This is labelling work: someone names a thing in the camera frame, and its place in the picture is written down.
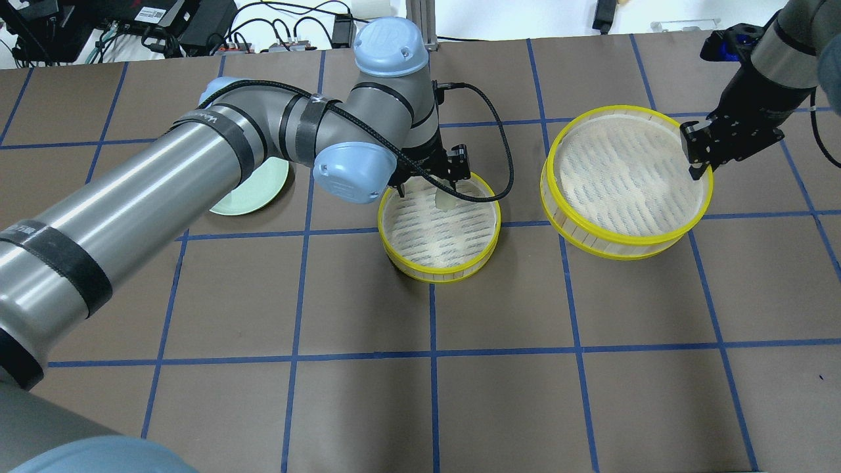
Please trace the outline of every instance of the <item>steamer basket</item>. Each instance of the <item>steamer basket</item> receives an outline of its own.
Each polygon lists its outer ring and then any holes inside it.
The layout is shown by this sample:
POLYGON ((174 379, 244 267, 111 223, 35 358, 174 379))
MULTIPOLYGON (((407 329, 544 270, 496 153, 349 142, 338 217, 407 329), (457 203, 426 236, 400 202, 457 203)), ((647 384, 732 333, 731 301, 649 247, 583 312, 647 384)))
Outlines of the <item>steamer basket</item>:
MULTIPOLYGON (((458 191, 473 197, 494 194, 476 174, 459 181, 458 191)), ((452 283, 476 274, 488 262, 500 235, 502 213, 499 202, 460 199, 453 209, 441 210, 437 192, 420 178, 406 182, 404 198, 388 189, 379 205, 377 228, 385 252, 400 271, 427 283, 452 283)), ((443 198, 455 199, 447 194, 443 198)))
POLYGON ((687 172, 678 122, 614 105, 573 120, 543 166, 543 210, 555 229, 603 258, 648 258, 674 245, 706 212, 712 171, 687 172))

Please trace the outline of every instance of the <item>black power adapter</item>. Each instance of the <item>black power adapter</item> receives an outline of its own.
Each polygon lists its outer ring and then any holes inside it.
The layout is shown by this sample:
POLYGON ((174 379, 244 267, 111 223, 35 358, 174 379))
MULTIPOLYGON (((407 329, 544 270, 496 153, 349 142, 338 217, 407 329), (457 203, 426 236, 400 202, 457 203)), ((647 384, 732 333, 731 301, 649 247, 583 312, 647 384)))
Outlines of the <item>black power adapter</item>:
POLYGON ((334 50, 340 48, 349 48, 353 43, 353 38, 357 34, 357 26, 353 22, 353 17, 349 14, 336 15, 336 21, 333 22, 333 35, 331 36, 330 46, 334 50))
POLYGON ((219 43, 234 23, 234 0, 201 0, 192 21, 178 39, 187 56, 206 56, 219 43))

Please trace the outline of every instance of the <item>grid line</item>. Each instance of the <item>grid line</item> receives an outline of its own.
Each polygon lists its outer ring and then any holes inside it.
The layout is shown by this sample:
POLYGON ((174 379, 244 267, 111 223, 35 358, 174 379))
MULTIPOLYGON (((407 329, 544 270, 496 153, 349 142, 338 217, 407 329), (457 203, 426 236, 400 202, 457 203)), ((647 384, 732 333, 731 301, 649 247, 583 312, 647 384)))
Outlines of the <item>grid line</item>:
MULTIPOLYGON (((547 131, 546 109, 543 103, 543 93, 540 87, 540 74, 537 72, 537 61, 534 56, 532 40, 526 40, 529 62, 532 65, 532 77, 534 88, 537 94, 537 109, 540 111, 541 129, 543 133, 544 155, 549 154, 549 134, 547 131)), ((595 433, 593 431, 593 419, 590 413, 590 395, 587 390, 587 374, 584 369, 584 354, 581 351, 581 338, 578 330, 578 320, 575 315, 575 299, 572 291, 572 277, 569 273, 569 261, 567 260, 567 249, 562 236, 558 235, 558 242, 561 251, 561 264, 563 265, 563 282, 567 290, 567 303, 569 304, 569 321, 572 326, 575 362, 578 367, 579 385, 581 388, 581 404, 584 411, 584 427, 587 431, 587 444, 590 447, 590 464, 595 473, 599 473, 599 455, 595 446, 595 433)))
POLYGON ((119 82, 117 82, 117 90, 114 92, 114 98, 111 100, 111 108, 108 109, 108 116, 105 117, 105 125, 103 125, 103 132, 99 135, 99 144, 97 150, 93 152, 93 159, 91 160, 91 167, 87 170, 87 177, 85 184, 91 182, 93 178, 93 170, 97 167, 99 161, 99 153, 102 152, 102 142, 105 141, 105 134, 108 133, 108 127, 111 125, 111 118, 114 117, 114 109, 117 108, 117 100, 119 99, 119 92, 123 89, 125 82, 125 73, 129 70, 129 63, 123 63, 123 71, 119 74, 119 82))
MULTIPOLYGON (((841 215, 841 210, 817 210, 818 215, 841 215)), ((764 218, 782 218, 782 217, 808 217, 812 216, 809 211, 790 211, 790 212, 754 212, 741 214, 708 214, 704 215, 702 220, 747 220, 747 219, 764 219, 764 218)), ((550 226, 549 221, 504 221, 501 224, 504 228, 518 228, 524 226, 550 226)), ((311 236, 321 235, 353 235, 358 233, 377 233, 376 226, 366 226, 362 228, 333 228, 325 230, 310 230, 311 236)), ((248 233, 208 233, 199 235, 187 236, 189 240, 225 240, 236 238, 273 238, 273 237, 302 237, 304 231, 256 231, 248 233)), ((176 242, 180 242, 182 236, 176 238, 176 242)))
POLYGON ((645 94, 648 96, 648 105, 651 110, 657 109, 657 103, 654 102, 654 94, 651 92, 651 85, 648 83, 648 75, 645 73, 645 66, 643 65, 643 57, 639 54, 639 47, 637 47, 637 38, 633 34, 628 35, 631 39, 631 47, 633 48, 633 55, 637 58, 637 66, 639 67, 639 74, 643 77, 643 86, 645 87, 645 94))
POLYGON ((220 57, 220 59, 219 59, 219 72, 216 74, 216 77, 217 77, 217 78, 218 78, 218 77, 222 77, 222 76, 224 76, 224 74, 225 74, 225 58, 226 58, 226 57, 227 57, 227 56, 225 56, 225 55, 223 54, 223 55, 222 55, 222 57, 220 57))
POLYGON ((821 237, 823 241, 823 246, 827 249, 827 254, 829 255, 829 260, 832 262, 833 269, 835 270, 835 276, 838 278, 838 281, 841 282, 841 264, 838 263, 838 258, 835 255, 835 251, 833 250, 833 245, 829 241, 829 236, 827 232, 823 229, 823 222, 821 222, 820 214, 815 211, 814 202, 812 202, 812 197, 809 195, 809 190, 806 189, 806 184, 803 182, 803 179, 800 176, 800 172, 797 171, 797 165, 794 163, 794 158, 789 151, 788 144, 785 143, 785 139, 780 141, 780 147, 783 149, 783 154, 785 154, 785 159, 789 163, 789 167, 791 168, 791 173, 794 174, 794 179, 797 181, 797 185, 800 187, 800 192, 803 194, 803 199, 806 201, 806 205, 809 208, 809 214, 815 220, 815 227, 817 228, 817 234, 821 237))
POLYGON ((579 385, 581 388, 581 402, 584 405, 584 427, 587 430, 587 443, 590 445, 590 463, 595 473, 600 472, 599 455, 595 444, 595 429, 593 428, 593 415, 590 409, 590 392, 587 388, 587 370, 584 366, 584 350, 581 348, 581 333, 578 326, 578 314, 575 311, 575 296, 573 293, 572 274, 569 272, 569 259, 567 258, 567 245, 562 236, 558 235, 558 242, 561 247, 561 261, 563 263, 563 282, 567 290, 567 303, 569 304, 569 321, 572 325, 573 344, 575 348, 575 363, 578 365, 579 385))
MULTIPOLYGON (((787 340, 746 340, 724 342, 725 348, 785 348, 785 347, 820 347, 841 345, 841 338, 801 338, 787 340)), ((717 349, 718 342, 711 343, 655 343, 642 345, 591 345, 576 347, 530 347, 530 348, 462 348, 437 350, 436 358, 517 356, 539 354, 575 354, 582 353, 629 353, 629 352, 671 352, 717 349)), ((299 363, 317 363, 322 361, 345 361, 354 359, 417 359, 430 358, 431 351, 409 352, 366 352, 366 353, 321 353, 299 354, 299 363)), ((291 355, 263 355, 244 357, 212 357, 161 359, 162 366, 191 364, 245 364, 278 363, 292 361, 291 355)), ((95 366, 155 366, 157 359, 92 359, 50 361, 50 368, 89 368, 95 366)))
POLYGON ((733 399, 733 409, 736 411, 736 420, 738 421, 739 430, 742 431, 742 441, 744 442, 745 451, 748 454, 748 461, 752 471, 759 471, 759 464, 756 460, 753 442, 750 440, 750 432, 748 431, 748 423, 744 418, 742 411, 742 402, 739 400, 738 389, 736 388, 736 380, 733 377, 733 368, 730 366, 730 357, 727 356, 727 346, 724 343, 721 326, 718 324, 718 314, 716 313, 715 304, 712 301, 712 292, 710 285, 706 279, 706 271, 704 271, 704 263, 701 260, 701 252, 698 249, 698 243, 695 240, 695 232, 690 230, 689 241, 692 246, 692 254, 695 257, 695 263, 698 267, 698 276, 701 278, 701 288, 704 290, 704 297, 706 298, 707 310, 710 312, 710 321, 712 322, 712 330, 716 334, 716 342, 718 351, 722 356, 722 363, 724 365, 724 375, 727 377, 727 386, 730 389, 730 397, 733 399))
MULTIPOLYGON (((318 72, 318 93, 324 87, 324 69, 326 53, 321 52, 318 72)), ((301 248, 301 270, 298 279, 298 304, 295 307, 295 331, 292 339, 292 358, 289 366, 289 388, 286 396, 286 418, 283 423, 283 447, 281 449, 280 471, 286 473, 289 464, 289 442, 292 438, 292 414, 295 397, 295 381, 298 375, 298 357, 301 344, 301 322, 304 316, 304 287, 307 276, 307 257, 309 256, 309 229, 312 225, 313 194, 315 181, 309 173, 309 189, 307 191, 307 213, 304 222, 304 243, 301 248)))
MULTIPOLYGON (((639 48, 637 47, 637 39, 634 37, 634 35, 629 36, 631 38, 631 46, 633 48, 634 56, 637 58, 637 66, 639 67, 640 75, 643 77, 643 85, 645 86, 645 92, 648 95, 648 102, 651 105, 652 110, 657 110, 657 103, 654 100, 651 85, 648 83, 648 75, 645 72, 643 58, 640 55, 639 48)), ((730 366, 730 358, 727 356, 727 347, 724 345, 722 331, 718 325, 718 316, 716 314, 715 305, 712 300, 712 292, 710 292, 710 287, 706 280, 704 265, 701 261, 701 252, 699 252, 698 250, 698 245, 695 240, 695 233, 692 230, 689 230, 688 236, 690 239, 690 244, 692 246, 692 253, 695 257, 698 275, 701 279, 701 288, 704 290, 707 309, 710 312, 710 322, 712 324, 713 331, 716 334, 717 347, 719 354, 722 357, 722 366, 724 368, 724 374, 727 377, 727 386, 730 390, 730 397, 733 399, 733 409, 736 412, 736 419, 738 421, 739 430, 742 433, 742 441, 744 442, 745 452, 748 456, 748 460, 753 471, 759 471, 759 467, 757 466, 756 461, 756 455, 754 453, 754 446, 750 439, 750 432, 748 431, 748 424, 745 421, 744 413, 742 412, 742 402, 739 400, 738 390, 736 388, 736 381, 733 378, 733 370, 730 366)))
POLYGON ((18 107, 20 106, 21 100, 24 99, 24 93, 26 92, 26 87, 29 85, 29 79, 32 77, 32 72, 35 70, 34 67, 29 68, 29 72, 26 73, 26 78, 24 79, 23 85, 20 86, 20 92, 18 92, 18 98, 14 101, 14 106, 12 107, 12 111, 8 114, 8 120, 6 120, 6 125, 3 126, 3 133, 0 134, 0 145, 3 144, 3 141, 6 139, 6 134, 8 133, 9 127, 12 126, 12 120, 14 120, 14 114, 18 111, 18 107))
POLYGON ((432 399, 432 473, 441 473, 441 442, 438 430, 438 329, 435 285, 429 284, 429 364, 432 399))
MULTIPOLYGON (((829 108, 819 108, 818 112, 832 112, 832 109, 829 108)), ((807 109, 798 109, 795 110, 795 113, 808 113, 809 110, 807 109)), ((708 112, 680 112, 680 113, 673 113, 673 114, 666 114, 672 118, 683 118, 683 117, 693 117, 693 116, 706 116, 708 112)), ((568 123, 572 120, 575 120, 576 117, 556 117, 556 118, 546 118, 544 120, 540 119, 533 119, 533 120, 503 120, 502 125, 538 125, 543 122, 549 123, 568 123)), ((473 122, 457 122, 457 123, 441 123, 439 124, 441 128, 470 128, 470 127, 482 127, 482 126, 493 126, 496 127, 495 121, 473 121, 473 122)), ((63 141, 57 143, 33 143, 33 144, 23 144, 23 145, 0 145, 0 151, 6 150, 21 150, 21 149, 30 149, 30 148, 60 148, 60 147, 70 147, 70 146, 97 146, 97 145, 126 145, 132 143, 152 143, 157 141, 157 138, 134 138, 128 140, 103 140, 103 141, 63 141)))
MULTIPOLYGON (((184 231, 184 236, 188 235, 189 229, 184 231)), ((149 389, 149 400, 146 402, 146 412, 143 416, 143 428, 140 430, 140 437, 146 438, 149 434, 149 424, 152 419, 152 409, 155 407, 155 397, 157 396, 157 384, 161 378, 161 367, 163 365, 163 354, 167 349, 167 338, 169 337, 169 326, 172 321, 172 309, 175 307, 175 297, 178 292, 178 281, 181 279, 181 268, 184 263, 184 255, 187 254, 188 239, 183 238, 181 241, 181 250, 178 253, 178 260, 175 263, 175 271, 172 274, 172 288, 169 291, 169 301, 167 302, 167 314, 164 317, 163 328, 161 329, 161 341, 158 344, 157 358, 155 359, 155 372, 152 375, 152 384, 149 389)))

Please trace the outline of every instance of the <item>white label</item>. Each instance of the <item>white label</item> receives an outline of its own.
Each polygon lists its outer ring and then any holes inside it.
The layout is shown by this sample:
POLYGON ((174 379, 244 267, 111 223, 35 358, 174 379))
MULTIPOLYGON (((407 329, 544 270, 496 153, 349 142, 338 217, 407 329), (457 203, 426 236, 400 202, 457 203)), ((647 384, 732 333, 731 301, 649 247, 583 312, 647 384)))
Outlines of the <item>white label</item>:
POLYGON ((135 21, 158 24, 161 22, 161 19, 165 14, 167 14, 167 11, 160 8, 143 7, 140 9, 140 13, 138 13, 135 17, 135 21))

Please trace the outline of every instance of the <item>black cable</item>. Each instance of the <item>black cable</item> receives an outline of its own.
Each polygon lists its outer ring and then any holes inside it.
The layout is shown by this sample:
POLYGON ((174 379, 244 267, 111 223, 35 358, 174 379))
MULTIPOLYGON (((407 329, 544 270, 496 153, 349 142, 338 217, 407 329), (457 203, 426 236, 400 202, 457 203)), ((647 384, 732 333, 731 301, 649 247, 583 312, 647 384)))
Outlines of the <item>black cable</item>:
POLYGON ((3 45, 6 46, 6 49, 8 49, 8 54, 11 54, 12 59, 14 59, 14 53, 12 52, 12 48, 8 47, 8 45, 6 44, 6 41, 0 40, 0 43, 3 43, 3 45))
POLYGON ((215 52, 215 49, 219 48, 224 43, 225 43, 225 37, 223 35, 219 34, 219 33, 214 32, 214 33, 211 33, 210 35, 208 35, 208 39, 206 39, 204 41, 204 49, 208 50, 208 56, 212 56, 213 53, 215 52), (210 45, 210 40, 212 40, 214 38, 214 36, 219 36, 220 42, 217 43, 216 46, 211 46, 210 45))
POLYGON ((105 53, 108 52, 108 49, 110 49, 111 46, 116 44, 117 38, 119 38, 120 36, 126 36, 126 35, 127 35, 127 33, 125 31, 118 31, 117 33, 114 33, 114 36, 111 36, 110 38, 105 40, 103 43, 101 43, 102 47, 99 48, 99 61, 96 61, 96 62, 98 62, 99 64, 102 64, 103 61, 105 61, 105 53))
POLYGON ((473 38, 453 38, 451 36, 438 36, 439 40, 447 40, 447 41, 484 41, 484 40, 475 40, 473 38))
POLYGON ((287 39, 288 39, 288 38, 290 38, 290 37, 292 37, 292 33, 290 33, 290 32, 289 32, 289 25, 288 25, 288 24, 286 24, 286 22, 285 22, 285 21, 281 20, 280 18, 273 19, 273 20, 272 20, 272 25, 274 25, 274 24, 275 24, 275 22, 280 22, 280 24, 282 24, 282 25, 283 25, 283 29, 285 29, 285 30, 286 30, 286 38, 287 38, 287 39))
POLYGON ((272 27, 272 32, 274 33, 274 37, 277 38, 278 40, 280 40, 280 33, 278 33, 278 29, 274 26, 274 22, 271 22, 271 21, 269 21, 267 19, 263 19, 263 18, 252 18, 252 19, 249 19, 247 21, 242 22, 241 24, 238 24, 236 26, 236 28, 233 28, 228 32, 228 35, 225 38, 231 38, 233 36, 233 34, 236 33, 237 31, 239 31, 240 29, 242 29, 243 26, 246 26, 248 24, 252 24, 254 22, 265 23, 265 24, 268 24, 269 26, 271 26, 272 27))
MULTIPOLYGON (((344 5, 344 6, 345 6, 345 8, 347 8, 347 14, 351 14, 351 8, 347 5, 347 3, 344 3, 344 2, 342 2, 341 0, 327 0, 326 2, 319 3, 318 5, 315 5, 314 7, 309 8, 309 9, 307 9, 306 11, 304 11, 304 12, 302 12, 302 13, 293 12, 293 11, 291 11, 291 10, 284 10, 283 8, 278 8, 278 7, 275 7, 275 6, 273 6, 273 5, 269 4, 269 3, 267 3, 267 6, 268 6, 269 8, 271 8, 272 10, 276 11, 276 12, 291 13, 291 14, 293 14, 293 15, 306 15, 306 14, 307 14, 307 13, 309 13, 309 12, 318 11, 318 10, 316 10, 316 8, 321 8, 321 7, 325 6, 325 5, 326 5, 326 4, 328 4, 328 3, 340 3, 340 4, 344 5)), ((295 7, 298 7, 298 8, 308 8, 308 7, 305 7, 304 5, 294 5, 294 6, 295 6, 295 7)))
MULTIPOLYGON (((264 0, 262 2, 246 3, 245 5, 239 7, 238 9, 236 9, 236 13, 234 13, 234 19, 236 19, 236 16, 239 15, 246 8, 255 7, 257 5, 265 5, 265 6, 268 6, 269 8, 271 8, 272 5, 282 5, 284 7, 294 7, 294 8, 309 8, 309 7, 306 7, 304 5, 298 5, 298 4, 295 4, 295 3, 270 2, 268 0, 264 0)), ((291 13, 293 15, 302 15, 302 14, 307 14, 309 12, 327 13, 327 14, 333 15, 333 16, 345 15, 345 13, 331 12, 330 10, 323 10, 323 9, 318 8, 318 7, 309 8, 307 11, 305 11, 303 13, 293 12, 293 11, 290 11, 290 10, 282 10, 282 9, 278 9, 276 11, 284 11, 286 13, 291 13)), ((358 21, 360 23, 371 23, 370 21, 368 21, 366 19, 354 18, 353 16, 351 16, 351 19, 353 21, 358 21)))
MULTIPOLYGON (((307 91, 305 91, 301 88, 297 88, 297 87, 289 85, 289 84, 284 84, 282 82, 262 81, 262 80, 244 80, 244 81, 234 82, 234 83, 232 83, 232 84, 230 84, 226 87, 223 87, 223 88, 217 90, 216 92, 212 93, 209 97, 207 97, 198 107, 200 109, 206 109, 217 98, 225 95, 226 93, 228 93, 232 90, 236 90, 238 88, 250 87, 250 86, 279 88, 279 89, 285 90, 287 92, 291 92, 291 93, 300 95, 300 96, 302 96, 304 98, 307 98, 307 99, 312 97, 312 93, 309 93, 309 92, 307 92, 307 91)), ((437 179, 433 178, 432 175, 429 174, 429 172, 426 171, 423 167, 421 167, 421 165, 419 165, 417 162, 409 159, 409 157, 407 157, 405 155, 405 153, 403 153, 403 151, 400 150, 397 146, 395 146, 391 141, 386 140, 374 128, 371 128, 371 126, 369 126, 368 124, 366 124, 365 122, 363 122, 362 120, 360 120, 359 118, 357 118, 356 116, 351 114, 350 112, 348 112, 344 109, 340 109, 339 107, 336 107, 335 104, 327 104, 327 109, 330 110, 330 112, 333 112, 334 114, 339 115, 343 119, 353 123, 354 125, 359 127, 362 131, 365 131, 366 133, 368 133, 373 139, 379 141, 389 151, 394 153, 395 156, 397 157, 397 159, 400 160, 404 165, 414 169, 428 183, 431 183, 433 186, 439 188, 440 190, 446 192, 447 194, 450 194, 451 196, 459 198, 461 200, 467 200, 468 202, 476 202, 476 203, 495 202, 497 200, 502 199, 503 197, 505 197, 511 191, 511 188, 514 186, 514 160, 511 157, 511 149, 508 145, 508 138, 505 137, 505 128, 503 128, 503 126, 502 126, 502 120, 500 119, 499 114, 496 113, 496 108, 490 102, 490 99, 484 93, 482 93, 481 90, 479 90, 478 88, 476 88, 475 86, 473 86, 471 84, 468 84, 468 83, 465 83, 465 82, 453 82, 453 83, 448 83, 448 84, 439 84, 439 87, 445 88, 445 89, 469 88, 470 90, 473 90, 474 92, 476 92, 484 100, 484 102, 488 105, 488 108, 490 109, 490 113, 493 114, 494 120, 496 120, 496 125, 500 129, 500 136, 502 138, 502 145, 505 147, 505 157, 508 160, 508 169, 509 169, 508 185, 505 186, 505 190, 498 193, 497 195, 493 195, 491 197, 473 197, 472 195, 462 194, 455 189, 449 188, 448 186, 438 182, 437 179)))
POLYGON ((245 47, 246 52, 248 52, 248 40, 246 40, 246 37, 243 36, 242 33, 237 31, 236 33, 234 33, 233 39, 234 39, 234 44, 236 45, 237 49, 242 49, 243 47, 245 47), (240 37, 240 39, 242 40, 242 43, 240 43, 239 41, 236 40, 237 36, 240 37))
POLYGON ((330 41, 331 43, 333 42, 333 39, 330 37, 330 33, 327 32, 327 27, 324 26, 324 24, 321 23, 318 19, 313 18, 313 17, 303 17, 303 18, 301 18, 301 19, 299 19, 298 21, 295 22, 295 26, 292 28, 292 34, 295 35, 296 38, 298 37, 298 25, 301 24, 302 21, 305 21, 305 20, 308 20, 308 19, 311 19, 311 20, 315 21, 317 24, 319 24, 321 29, 324 30, 324 34, 327 36, 327 40, 330 41))
POLYGON ((815 93, 816 89, 812 90, 812 95, 809 96, 809 112, 812 116, 812 133, 815 135, 815 142, 817 143, 817 147, 821 149, 821 152, 829 162, 831 162, 835 167, 841 167, 841 162, 838 162, 833 155, 829 154, 829 150, 825 145, 823 145, 823 140, 821 140, 821 134, 817 131, 817 112, 815 110, 815 93))
POLYGON ((169 31, 167 31, 162 26, 157 24, 150 24, 146 27, 143 35, 140 37, 140 44, 143 45, 146 49, 163 54, 164 57, 167 59, 171 57, 182 57, 183 54, 181 53, 181 43, 178 42, 178 39, 173 36, 169 31), (146 40, 150 38, 150 34, 153 29, 159 29, 163 32, 164 37, 164 44, 146 44, 146 40))

